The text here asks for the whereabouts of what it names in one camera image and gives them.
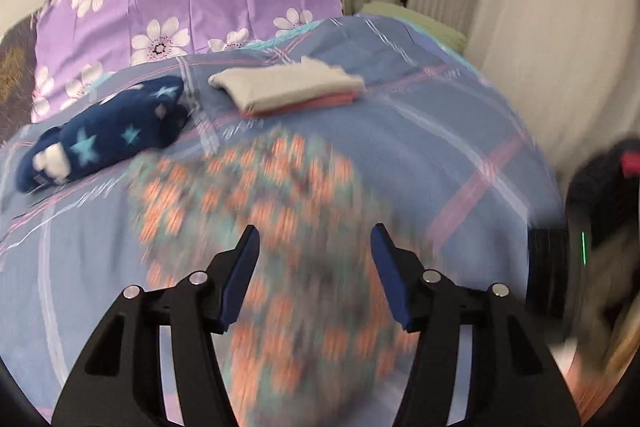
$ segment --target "green light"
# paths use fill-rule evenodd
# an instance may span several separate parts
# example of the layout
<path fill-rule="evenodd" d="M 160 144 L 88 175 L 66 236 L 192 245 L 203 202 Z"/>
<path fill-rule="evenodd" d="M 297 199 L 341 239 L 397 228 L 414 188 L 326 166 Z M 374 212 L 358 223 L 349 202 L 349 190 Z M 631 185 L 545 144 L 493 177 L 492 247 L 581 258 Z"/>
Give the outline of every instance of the green light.
<path fill-rule="evenodd" d="M 582 232 L 582 264 L 587 266 L 587 234 Z"/>

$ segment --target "dark brown blanket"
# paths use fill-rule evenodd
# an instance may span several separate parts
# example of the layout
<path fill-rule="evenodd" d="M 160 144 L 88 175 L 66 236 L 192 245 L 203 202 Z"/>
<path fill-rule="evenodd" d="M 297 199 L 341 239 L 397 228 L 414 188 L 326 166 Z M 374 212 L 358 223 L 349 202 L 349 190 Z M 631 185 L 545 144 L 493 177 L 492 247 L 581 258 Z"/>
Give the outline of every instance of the dark brown blanket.
<path fill-rule="evenodd" d="M 0 42 L 0 144 L 31 123 L 36 28 L 28 16 Z"/>

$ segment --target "blue gripper pad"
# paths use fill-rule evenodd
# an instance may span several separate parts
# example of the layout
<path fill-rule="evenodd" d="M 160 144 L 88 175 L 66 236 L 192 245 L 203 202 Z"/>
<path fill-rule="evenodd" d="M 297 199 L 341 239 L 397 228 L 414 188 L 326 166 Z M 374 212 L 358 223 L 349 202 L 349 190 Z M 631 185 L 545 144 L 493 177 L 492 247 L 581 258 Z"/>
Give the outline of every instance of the blue gripper pad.
<path fill-rule="evenodd" d="M 410 309 L 410 292 L 420 284 L 424 267 L 415 253 L 396 248 L 382 223 L 371 230 L 371 254 L 391 314 L 406 330 L 415 318 Z"/>
<path fill-rule="evenodd" d="M 254 274 L 255 264 L 260 253 L 260 233 L 254 227 L 247 227 L 238 241 L 235 253 L 236 263 L 226 279 L 222 290 L 222 303 L 218 321 L 226 331 L 238 320 L 240 309 L 249 282 Z"/>

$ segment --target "folded red cloth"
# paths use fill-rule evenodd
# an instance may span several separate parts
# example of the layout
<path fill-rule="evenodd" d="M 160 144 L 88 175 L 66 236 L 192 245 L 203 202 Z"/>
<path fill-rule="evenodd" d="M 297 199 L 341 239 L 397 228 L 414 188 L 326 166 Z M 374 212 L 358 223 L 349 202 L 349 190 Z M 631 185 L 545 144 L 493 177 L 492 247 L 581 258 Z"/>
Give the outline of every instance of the folded red cloth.
<path fill-rule="evenodd" d="M 346 105 L 353 103 L 360 93 L 358 91 L 340 92 L 337 94 L 326 94 L 306 100 L 305 102 L 292 103 L 283 105 L 277 109 L 263 112 L 247 112 L 242 111 L 242 116 L 277 116 L 279 114 L 287 114 L 288 112 L 301 111 L 305 109 L 318 109 L 321 107 L 333 107 L 334 105 Z"/>

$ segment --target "light blue star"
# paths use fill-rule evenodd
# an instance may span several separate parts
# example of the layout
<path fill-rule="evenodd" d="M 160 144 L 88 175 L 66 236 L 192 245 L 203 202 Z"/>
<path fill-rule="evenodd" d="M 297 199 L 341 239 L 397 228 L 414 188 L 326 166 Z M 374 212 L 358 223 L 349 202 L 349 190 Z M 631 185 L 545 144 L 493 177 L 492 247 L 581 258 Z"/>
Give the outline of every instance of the light blue star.
<path fill-rule="evenodd" d="M 92 137 L 86 137 L 86 131 L 84 127 L 78 131 L 78 140 L 75 145 L 71 146 L 71 150 L 78 155 L 78 163 L 81 167 L 87 165 L 87 163 L 98 163 L 100 156 L 94 150 L 94 142 L 96 135 Z"/>
<path fill-rule="evenodd" d="M 140 134 L 140 129 L 136 129 L 131 124 L 129 124 L 129 127 L 127 127 L 125 132 L 122 133 L 120 136 L 124 138 L 125 142 L 127 142 L 127 145 L 131 145 L 133 142 L 136 141 L 138 134 Z"/>
<path fill-rule="evenodd" d="M 159 90 L 157 90 L 155 93 L 152 93 L 152 94 L 154 94 L 156 98 L 160 98 L 164 94 L 168 94 L 171 98 L 173 98 L 174 92 L 176 91 L 176 89 L 178 89 L 176 86 L 174 87 L 162 86 Z"/>

